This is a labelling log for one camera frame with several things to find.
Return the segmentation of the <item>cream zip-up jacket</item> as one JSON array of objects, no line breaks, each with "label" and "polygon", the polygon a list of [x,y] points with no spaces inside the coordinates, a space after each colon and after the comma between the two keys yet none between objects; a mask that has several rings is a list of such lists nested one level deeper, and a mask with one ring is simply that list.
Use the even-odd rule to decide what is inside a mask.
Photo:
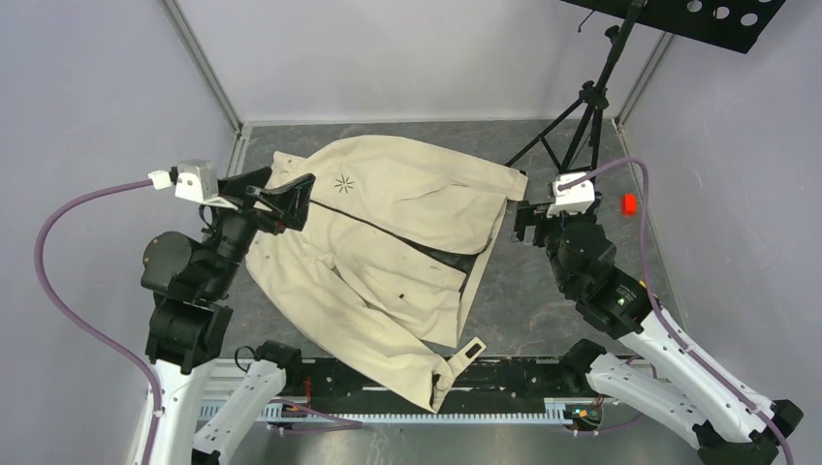
[{"label": "cream zip-up jacket", "polygon": [[330,355],[428,412],[484,350],[459,344],[519,170],[418,140],[339,139],[273,156],[269,187],[310,173],[299,231],[259,232],[246,268]]}]

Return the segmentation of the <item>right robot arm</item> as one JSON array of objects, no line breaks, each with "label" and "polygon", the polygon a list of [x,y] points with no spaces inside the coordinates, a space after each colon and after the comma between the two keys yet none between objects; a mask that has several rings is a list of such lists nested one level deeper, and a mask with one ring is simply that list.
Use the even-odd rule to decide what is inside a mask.
[{"label": "right robot arm", "polygon": [[558,289],[584,320],[666,377],[639,372],[582,339],[560,360],[562,387],[628,404],[680,436],[704,464],[772,464],[786,455],[802,410],[757,393],[701,349],[639,280],[616,266],[617,248],[593,211],[549,216],[548,210],[546,203],[519,202],[517,238],[533,228]]}]

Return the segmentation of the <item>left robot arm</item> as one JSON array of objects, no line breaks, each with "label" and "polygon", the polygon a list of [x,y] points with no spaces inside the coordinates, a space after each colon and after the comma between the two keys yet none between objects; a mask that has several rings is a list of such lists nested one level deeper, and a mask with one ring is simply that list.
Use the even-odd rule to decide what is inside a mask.
[{"label": "left robot arm", "polygon": [[160,399],[145,448],[150,464],[182,464],[193,450],[206,381],[233,315],[221,302],[256,233],[299,231],[307,221],[315,176],[269,189],[270,176],[264,168],[220,179],[202,160],[149,176],[155,189],[172,187],[178,198],[211,212],[204,239],[163,232],[143,253],[141,285],[155,301],[146,355],[158,379],[151,393]]}]

